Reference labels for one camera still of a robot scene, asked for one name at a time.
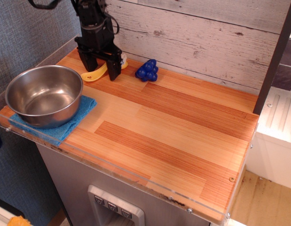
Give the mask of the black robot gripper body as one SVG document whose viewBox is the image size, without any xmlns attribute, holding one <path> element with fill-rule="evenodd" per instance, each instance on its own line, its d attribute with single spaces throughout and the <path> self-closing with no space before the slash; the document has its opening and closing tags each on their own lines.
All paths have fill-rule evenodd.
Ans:
<svg viewBox="0 0 291 226">
<path fill-rule="evenodd" d="M 108 60 L 112 54 L 122 51 L 114 44 L 114 37 L 117 34 L 114 32 L 112 23 L 101 24 L 80 24 L 81 37 L 75 38 L 78 45 L 78 50 L 89 52 L 94 57 L 103 60 Z"/>
</svg>

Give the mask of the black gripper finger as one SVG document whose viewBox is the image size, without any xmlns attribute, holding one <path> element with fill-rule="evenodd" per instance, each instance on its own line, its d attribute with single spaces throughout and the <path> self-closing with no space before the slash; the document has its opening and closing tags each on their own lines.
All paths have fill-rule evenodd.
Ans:
<svg viewBox="0 0 291 226">
<path fill-rule="evenodd" d="M 79 57 L 85 67 L 85 69 L 88 72 L 93 72 L 97 69 L 98 67 L 98 62 L 96 57 L 94 57 L 91 53 L 89 52 L 83 52 L 82 50 L 78 50 Z"/>
<path fill-rule="evenodd" d="M 109 56 L 107 63 L 108 74 L 111 81 L 114 81 L 117 76 L 121 73 L 121 54 L 112 54 Z"/>
</svg>

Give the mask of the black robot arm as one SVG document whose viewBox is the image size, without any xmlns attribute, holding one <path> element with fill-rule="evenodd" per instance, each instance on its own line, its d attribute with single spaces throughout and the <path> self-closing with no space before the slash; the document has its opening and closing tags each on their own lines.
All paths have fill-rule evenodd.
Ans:
<svg viewBox="0 0 291 226">
<path fill-rule="evenodd" d="M 76 37 L 80 59 L 88 72 L 98 67 L 97 60 L 104 60 L 108 74 L 114 81 L 121 73 L 122 50 L 114 44 L 115 35 L 112 20 L 106 12 L 104 0 L 73 0 L 72 4 L 79 17 L 81 37 Z"/>
</svg>

